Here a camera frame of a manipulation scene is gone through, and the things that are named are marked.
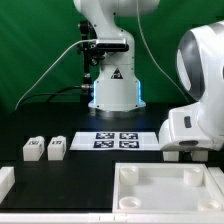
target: white plastic container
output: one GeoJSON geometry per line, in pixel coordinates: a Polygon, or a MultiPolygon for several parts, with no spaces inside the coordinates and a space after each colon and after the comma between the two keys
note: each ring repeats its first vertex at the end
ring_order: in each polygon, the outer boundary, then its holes
{"type": "Polygon", "coordinates": [[[116,164],[113,213],[223,213],[223,205],[224,197],[204,165],[116,164]],[[132,175],[124,181],[128,169],[132,175]]]}

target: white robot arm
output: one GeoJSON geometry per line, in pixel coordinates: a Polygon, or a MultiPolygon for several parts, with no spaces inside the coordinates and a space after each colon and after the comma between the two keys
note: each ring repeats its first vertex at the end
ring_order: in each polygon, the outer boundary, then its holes
{"type": "Polygon", "coordinates": [[[184,35],[177,52],[177,71],[198,102],[169,112],[159,133],[161,149],[220,150],[224,144],[224,22],[184,35]]]}
{"type": "Polygon", "coordinates": [[[97,34],[96,47],[118,48],[105,53],[100,75],[94,83],[94,100],[89,103],[92,113],[126,117],[141,110],[141,87],[134,74],[135,45],[131,34],[116,26],[115,16],[136,16],[154,11],[159,0],[74,0],[77,10],[92,24],[97,34]]]}

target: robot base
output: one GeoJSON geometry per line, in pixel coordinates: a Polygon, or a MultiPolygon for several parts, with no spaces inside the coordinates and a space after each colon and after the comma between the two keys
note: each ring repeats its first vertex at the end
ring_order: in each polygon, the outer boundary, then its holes
{"type": "Polygon", "coordinates": [[[129,111],[107,111],[89,107],[90,114],[106,118],[129,118],[145,112],[145,107],[139,107],[129,111]]]}

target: black table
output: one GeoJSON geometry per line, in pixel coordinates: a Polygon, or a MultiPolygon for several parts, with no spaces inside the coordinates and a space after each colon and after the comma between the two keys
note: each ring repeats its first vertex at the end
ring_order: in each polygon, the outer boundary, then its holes
{"type": "MultiPolygon", "coordinates": [[[[0,168],[15,167],[16,183],[0,205],[0,212],[111,212],[116,162],[161,163],[158,151],[69,151],[77,131],[153,131],[158,135],[170,108],[149,104],[146,112],[125,119],[107,119],[88,113],[79,103],[32,103],[1,123],[0,168]],[[30,137],[67,138],[63,161],[48,161],[47,150],[38,162],[24,162],[22,147],[30,137]]],[[[182,153],[180,162],[191,162],[182,153]]],[[[224,167],[223,152],[209,152],[209,166],[224,167]]]]}

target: green wall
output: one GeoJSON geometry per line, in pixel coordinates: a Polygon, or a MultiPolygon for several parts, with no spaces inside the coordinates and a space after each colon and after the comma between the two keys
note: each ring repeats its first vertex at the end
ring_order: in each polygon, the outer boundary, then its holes
{"type": "MultiPolygon", "coordinates": [[[[161,0],[157,11],[142,17],[154,57],[178,84],[175,56],[181,37],[192,27],[224,19],[223,15],[223,0],[161,0]]],[[[13,111],[23,93],[69,45],[80,40],[77,24],[82,19],[73,0],[0,0],[0,119],[13,111]]],[[[149,58],[137,19],[118,18],[116,22],[136,39],[136,76],[143,82],[144,100],[184,102],[149,58]]],[[[32,94],[80,84],[81,77],[82,57],[74,50],[32,94]]]]}

